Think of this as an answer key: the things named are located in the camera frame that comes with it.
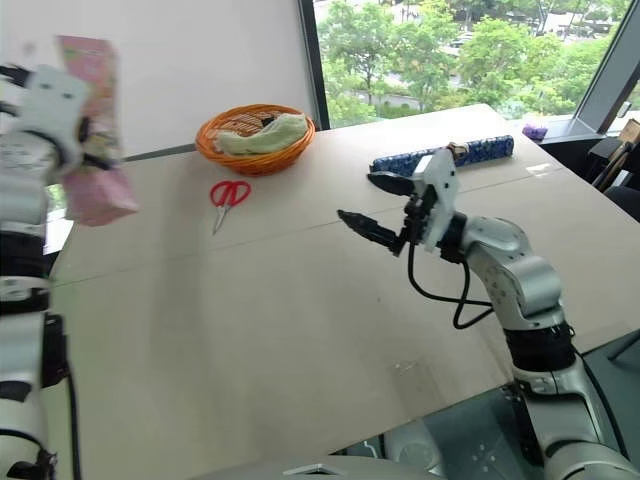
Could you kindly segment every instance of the green cloth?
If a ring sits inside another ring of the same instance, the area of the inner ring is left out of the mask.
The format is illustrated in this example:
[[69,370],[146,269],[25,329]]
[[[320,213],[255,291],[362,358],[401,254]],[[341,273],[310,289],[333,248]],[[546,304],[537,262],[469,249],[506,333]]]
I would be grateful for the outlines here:
[[218,133],[215,146],[227,155],[255,155],[277,152],[300,140],[307,133],[304,115],[283,113],[258,133],[242,137],[235,132]]

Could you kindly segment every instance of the scissors handle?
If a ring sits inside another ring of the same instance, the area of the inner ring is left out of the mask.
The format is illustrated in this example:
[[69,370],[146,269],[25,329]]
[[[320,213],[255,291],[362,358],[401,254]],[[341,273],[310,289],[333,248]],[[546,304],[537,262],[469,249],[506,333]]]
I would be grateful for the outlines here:
[[211,203],[216,207],[222,207],[228,205],[229,207],[235,207],[239,203],[242,203],[251,193],[251,185],[245,181],[232,182],[231,180],[225,180],[220,183],[216,183],[209,192],[209,198]]

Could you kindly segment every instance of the blue patterned box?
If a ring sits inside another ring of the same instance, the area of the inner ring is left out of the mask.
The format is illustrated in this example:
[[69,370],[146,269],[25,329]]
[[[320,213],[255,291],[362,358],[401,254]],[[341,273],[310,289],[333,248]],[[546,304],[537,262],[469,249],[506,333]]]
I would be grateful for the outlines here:
[[[469,148],[469,153],[456,160],[457,167],[508,157],[513,153],[513,137],[511,135],[476,140],[465,145]],[[429,148],[428,150],[376,158],[369,170],[371,172],[392,172],[403,177],[410,177],[422,157],[433,155],[438,150],[440,148]]]

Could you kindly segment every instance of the scissors blade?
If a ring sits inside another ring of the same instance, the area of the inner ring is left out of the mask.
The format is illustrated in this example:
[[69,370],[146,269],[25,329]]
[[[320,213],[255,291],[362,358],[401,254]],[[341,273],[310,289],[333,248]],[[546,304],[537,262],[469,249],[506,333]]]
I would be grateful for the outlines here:
[[220,229],[222,225],[222,221],[224,220],[227,211],[229,210],[229,205],[224,205],[222,207],[218,207],[218,215],[216,216],[216,223],[213,225],[213,235]]

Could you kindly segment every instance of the red scissors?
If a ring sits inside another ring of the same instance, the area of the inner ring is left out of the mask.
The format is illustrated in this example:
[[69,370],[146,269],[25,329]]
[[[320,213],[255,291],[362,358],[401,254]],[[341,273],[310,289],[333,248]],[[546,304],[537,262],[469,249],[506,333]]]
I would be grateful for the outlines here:
[[213,234],[220,229],[220,225],[222,225],[222,220],[224,220],[225,215],[231,209],[231,207],[235,207],[242,203],[251,193],[251,185],[242,180],[237,182],[232,182],[231,180],[225,180],[224,182],[216,183],[213,187],[211,187],[211,191],[209,192],[209,198],[211,199],[211,203],[213,203],[218,208],[218,215],[216,217],[216,223],[213,226]]

